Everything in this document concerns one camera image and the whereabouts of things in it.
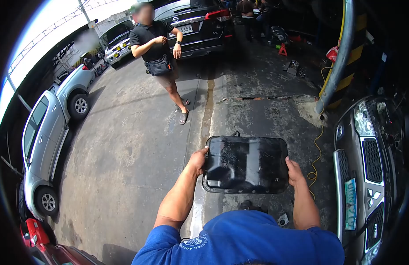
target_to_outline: black shoulder bag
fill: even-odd
[[[152,76],[163,76],[172,71],[172,64],[166,54],[162,58],[154,61],[145,61],[144,65],[147,67]]]

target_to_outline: mechanic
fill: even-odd
[[[167,55],[173,67],[172,71],[163,76],[155,76],[155,78],[181,109],[180,124],[183,125],[187,121],[188,109],[186,105],[190,104],[190,101],[181,98],[175,83],[175,80],[178,79],[178,66],[175,59],[181,58],[182,32],[165,21],[154,20],[154,8],[151,3],[138,3],[131,8],[131,10],[133,9],[139,24],[129,34],[131,51],[134,57],[142,56],[146,62],[159,60],[164,54]],[[172,54],[166,38],[168,33],[176,35],[176,43]]]
[[[208,147],[192,154],[174,187],[160,204],[154,228],[135,264],[343,264],[345,253],[335,234],[322,230],[299,165],[286,157],[294,188],[296,229],[277,226],[271,215],[249,207],[210,220],[198,237],[181,242],[180,227],[191,210]]]
[[[265,34],[265,38],[268,41],[268,44],[271,44],[271,13],[274,10],[274,4],[271,0],[262,0],[262,3],[259,7],[260,12],[262,12],[256,20],[262,23],[263,31]]]
[[[237,4],[236,9],[241,13],[241,21],[244,24],[244,33],[246,34],[246,40],[252,42],[253,33],[253,37],[258,42],[260,42],[260,44],[263,44],[263,41],[260,38],[260,30],[255,19],[255,14],[253,13],[253,9],[255,7],[255,3],[252,3],[249,0],[241,0],[241,2]]]

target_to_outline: concrete floor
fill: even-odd
[[[95,80],[91,112],[75,127],[62,162],[59,215],[49,220],[60,244],[85,250],[108,265],[129,264],[191,153],[210,136],[239,131],[242,136],[280,137],[303,173],[312,170],[311,162],[319,154],[313,140],[321,131],[313,114],[318,89],[305,78],[281,71],[283,64],[300,61],[300,56],[281,57],[269,47],[242,45],[246,55],[234,61],[219,55],[179,63],[178,90],[192,101],[183,126],[178,124],[177,107],[146,74],[142,59],[130,60],[117,70],[109,68]],[[313,71],[312,65],[302,66]],[[255,97],[263,99],[239,99]],[[330,124],[334,122],[328,118],[318,141],[322,157],[316,163],[318,180],[311,188],[322,225],[332,231],[336,211]],[[291,187],[276,195],[206,193],[199,177],[181,236],[197,236],[208,220],[237,209],[245,199],[264,205],[275,218],[286,212],[292,227]]]

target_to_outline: yellow and black stripes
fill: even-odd
[[[356,11],[355,36],[353,38],[352,50],[350,51],[349,61],[347,62],[345,70],[343,71],[342,79],[337,85],[335,93],[333,94],[332,98],[328,103],[328,108],[336,108],[340,104],[341,99],[346,93],[347,87],[349,87],[350,82],[352,81],[353,76],[355,75],[359,62],[361,61],[360,58],[366,38],[366,13],[365,10],[358,3],[355,4],[355,11]],[[341,24],[340,40],[341,36],[343,35],[344,20],[345,14],[343,10],[343,23]],[[322,95],[322,92],[324,91],[325,86],[327,85],[327,81],[329,80],[331,71],[332,69],[329,70],[329,73],[327,75],[327,78],[325,79],[324,86],[322,87],[319,96]]]

